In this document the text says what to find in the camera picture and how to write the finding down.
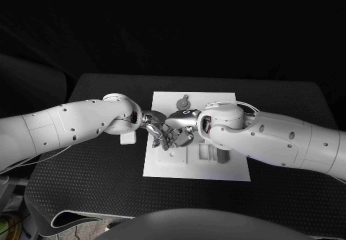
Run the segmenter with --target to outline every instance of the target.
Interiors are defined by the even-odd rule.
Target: dark wall
[[[83,73],[312,81],[346,130],[345,16],[324,2],[161,10],[31,2],[6,7],[0,29],[28,58],[64,70],[70,90]]]

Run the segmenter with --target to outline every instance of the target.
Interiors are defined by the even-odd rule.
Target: floor
[[[93,217],[101,218],[103,221],[87,222],[55,236],[41,237],[41,240],[94,240],[106,232],[109,224],[120,224],[129,220],[129,218],[104,215],[93,215]]]

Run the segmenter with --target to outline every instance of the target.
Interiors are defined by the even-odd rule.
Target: black textured surface
[[[122,93],[142,109],[152,109],[155,91],[234,92],[237,100],[262,111],[336,128],[312,82],[86,74],[70,101]],[[249,159],[251,182],[143,177],[146,145],[143,129],[135,145],[122,145],[120,137],[104,133],[37,166],[25,198],[41,234],[65,230],[51,227],[65,210],[136,217],[166,209],[204,208],[259,217],[312,236],[345,238],[346,186],[331,176]]]

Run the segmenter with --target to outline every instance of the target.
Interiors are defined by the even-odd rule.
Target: white paper
[[[168,117],[178,111],[176,103],[189,96],[191,109],[204,111],[208,103],[236,101],[236,93],[230,92],[162,92],[153,93],[152,110]],[[145,177],[208,179],[227,181],[251,181],[247,157],[236,150],[230,151],[231,160],[221,164],[218,161],[200,160],[200,143],[204,142],[200,133],[188,147],[175,147],[169,151],[162,146],[153,148],[155,137],[149,134],[146,146]]]

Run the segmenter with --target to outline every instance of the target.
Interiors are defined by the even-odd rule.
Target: black mat
[[[231,92],[264,112],[336,128],[312,82],[86,74],[70,101],[122,93],[142,109],[152,109],[155,91]],[[251,182],[143,177],[146,145],[143,129],[135,145],[122,145],[120,136],[103,133],[38,165],[25,199],[42,235],[94,220],[60,214],[64,211],[136,217],[165,209],[204,208],[259,217],[312,236],[345,238],[346,185],[331,176],[249,158]]]

